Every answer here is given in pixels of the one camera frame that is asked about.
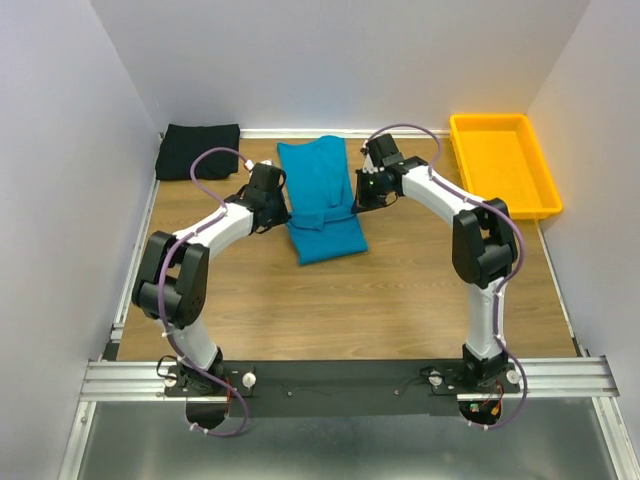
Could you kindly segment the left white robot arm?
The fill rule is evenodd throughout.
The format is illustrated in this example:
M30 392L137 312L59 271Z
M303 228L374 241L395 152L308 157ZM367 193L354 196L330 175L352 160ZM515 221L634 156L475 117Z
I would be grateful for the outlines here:
M147 240L131 301L162 326L177 362L165 379L176 387L200 395L227 387L222 350L201 319L209 264L235 241L289 220L285 181L284 170L257 163L248 183L223 200L214 213L172 234L156 231Z

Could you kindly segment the blue t shirt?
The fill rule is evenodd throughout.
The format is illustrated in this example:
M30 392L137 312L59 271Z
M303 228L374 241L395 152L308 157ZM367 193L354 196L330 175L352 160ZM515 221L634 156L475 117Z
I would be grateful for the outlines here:
M299 145L280 142L277 152L291 204L287 228L299 264L366 252L359 219L352 212L345 140L322 136Z

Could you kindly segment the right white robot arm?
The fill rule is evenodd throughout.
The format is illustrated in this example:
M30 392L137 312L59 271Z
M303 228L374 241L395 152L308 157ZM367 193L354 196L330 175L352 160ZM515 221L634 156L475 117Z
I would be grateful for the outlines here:
M395 195L417 201L451 227L452 265L468 285L470 308L455 380L471 391L485 390L509 368L501 294L518 264L518 247L506 203L483 200L443 178L425 160L404 157L389 134L365 141L361 153L354 214L385 208Z

